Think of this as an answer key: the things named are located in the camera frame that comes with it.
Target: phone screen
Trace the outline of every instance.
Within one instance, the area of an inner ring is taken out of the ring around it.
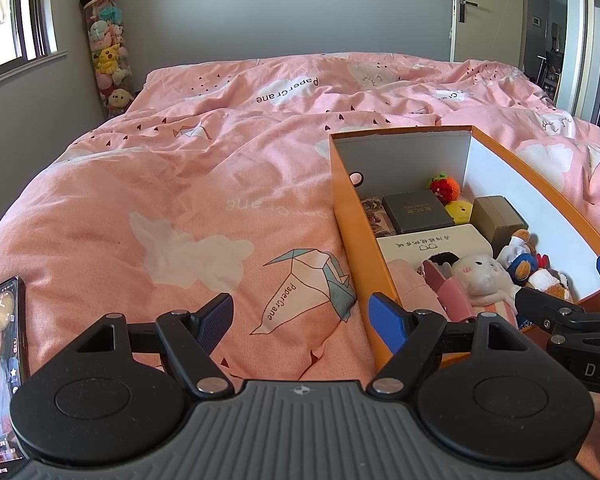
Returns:
[[[24,345],[24,284],[11,278],[0,284],[0,478],[24,465],[9,412],[11,397],[28,374]]]

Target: gray ribbed surface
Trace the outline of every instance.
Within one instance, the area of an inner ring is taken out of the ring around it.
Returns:
[[[297,387],[311,391],[297,394]],[[574,463],[540,472],[481,470],[445,454],[400,404],[353,382],[249,381],[229,400],[200,404],[162,449],[101,471],[29,463],[17,480],[487,480],[590,477]]]

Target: door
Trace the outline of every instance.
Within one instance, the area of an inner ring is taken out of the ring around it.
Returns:
[[[451,61],[480,59],[520,67],[526,0],[454,0]]]

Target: pink bedding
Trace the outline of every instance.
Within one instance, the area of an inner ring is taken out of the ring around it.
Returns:
[[[327,54],[161,69],[0,222],[0,282],[27,284],[32,371],[107,312],[147,322],[230,292],[213,354],[227,374],[366,383],[328,135],[417,124],[477,125],[600,232],[600,129],[515,68]]]

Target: black round object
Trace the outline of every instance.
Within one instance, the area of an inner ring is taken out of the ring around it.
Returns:
[[[590,396],[548,356],[524,353],[490,352],[435,372],[417,397],[425,427],[453,452],[497,466],[574,458],[592,424]]]
[[[63,386],[56,395],[56,406],[71,418],[92,420],[116,414],[130,396],[129,389],[119,381],[91,377]]]
[[[185,407],[176,381],[107,354],[56,356],[22,384],[11,399],[11,418],[29,455],[75,466],[113,465],[173,433]]]

